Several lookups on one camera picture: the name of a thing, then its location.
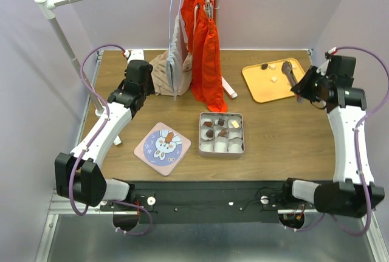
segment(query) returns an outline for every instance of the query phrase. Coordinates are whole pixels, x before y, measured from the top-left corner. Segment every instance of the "white wall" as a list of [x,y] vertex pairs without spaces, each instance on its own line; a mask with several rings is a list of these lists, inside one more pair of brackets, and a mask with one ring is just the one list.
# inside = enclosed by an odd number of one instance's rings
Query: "white wall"
[[[179,0],[173,7],[177,12]],[[340,0],[221,0],[221,48],[313,47]],[[167,48],[170,0],[88,0],[74,7],[93,45]]]
[[[377,53],[389,64],[389,1],[342,0],[314,49],[314,62],[324,60],[324,52],[333,46],[354,45]],[[388,80],[380,64],[360,52],[341,52],[357,57],[354,86],[363,88],[368,107],[375,107],[384,97]],[[370,167],[377,185],[389,192],[389,105],[366,123]],[[389,198],[378,206],[376,216],[389,246]]]
[[[85,56],[91,42],[74,9],[57,13]],[[0,0],[0,47],[0,261],[35,261],[53,162],[75,142],[86,93],[33,0]]]

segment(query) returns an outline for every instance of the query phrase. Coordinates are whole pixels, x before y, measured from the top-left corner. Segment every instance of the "cartoon bunny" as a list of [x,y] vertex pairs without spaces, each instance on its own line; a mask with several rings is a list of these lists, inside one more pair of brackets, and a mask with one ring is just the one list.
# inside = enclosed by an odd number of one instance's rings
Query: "cartoon bunny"
[[157,151],[154,153],[154,157],[159,157],[160,160],[164,160],[166,154],[171,153],[180,145],[181,139],[170,130],[160,130],[160,137],[156,140]]

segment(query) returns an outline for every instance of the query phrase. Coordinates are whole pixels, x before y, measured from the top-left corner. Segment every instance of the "yellow cutting board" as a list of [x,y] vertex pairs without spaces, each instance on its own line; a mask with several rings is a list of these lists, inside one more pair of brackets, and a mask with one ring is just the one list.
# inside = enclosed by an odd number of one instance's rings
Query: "yellow cutting board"
[[[304,77],[305,72],[295,58],[268,62],[269,66],[265,70],[261,68],[263,63],[246,66],[242,69],[243,77],[256,102],[265,103],[294,96],[294,93],[290,91],[291,85],[289,81],[281,71],[282,64],[285,61],[290,61],[293,73],[297,81],[300,81]],[[274,71],[270,69],[271,64],[275,65]],[[277,77],[275,83],[271,82],[273,77]]]

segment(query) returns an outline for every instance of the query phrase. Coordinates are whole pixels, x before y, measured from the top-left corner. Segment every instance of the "wooden tabletop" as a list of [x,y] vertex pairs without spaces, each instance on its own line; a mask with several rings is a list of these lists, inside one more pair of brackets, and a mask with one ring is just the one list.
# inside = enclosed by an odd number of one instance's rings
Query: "wooden tabletop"
[[[163,50],[145,51],[152,60]],[[242,68],[284,58],[297,59],[304,70],[310,61],[305,51],[223,50],[222,73],[238,93],[224,96],[229,112],[244,117],[246,151],[238,160],[208,159],[198,154],[199,115],[207,111],[191,91],[178,97],[151,95],[135,118],[122,130],[122,144],[108,151],[102,172],[105,178],[129,181],[238,181],[285,180],[288,177],[327,180],[334,174],[334,139],[324,111],[295,98],[259,104],[242,77]],[[120,52],[104,51],[95,89],[104,98],[123,80],[126,61]],[[97,118],[91,105],[84,136]],[[177,168],[167,177],[160,175],[134,155],[134,149],[153,126],[163,122],[191,140],[191,147]]]

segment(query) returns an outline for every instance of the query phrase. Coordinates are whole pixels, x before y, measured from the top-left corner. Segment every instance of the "red cloth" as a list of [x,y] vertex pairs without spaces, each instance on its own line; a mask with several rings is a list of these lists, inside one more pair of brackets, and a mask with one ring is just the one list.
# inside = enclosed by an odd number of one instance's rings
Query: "red cloth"
[[188,49],[193,55],[191,90],[196,100],[213,112],[227,112],[223,99],[219,35],[212,18],[207,18],[205,0],[184,0],[181,8]]

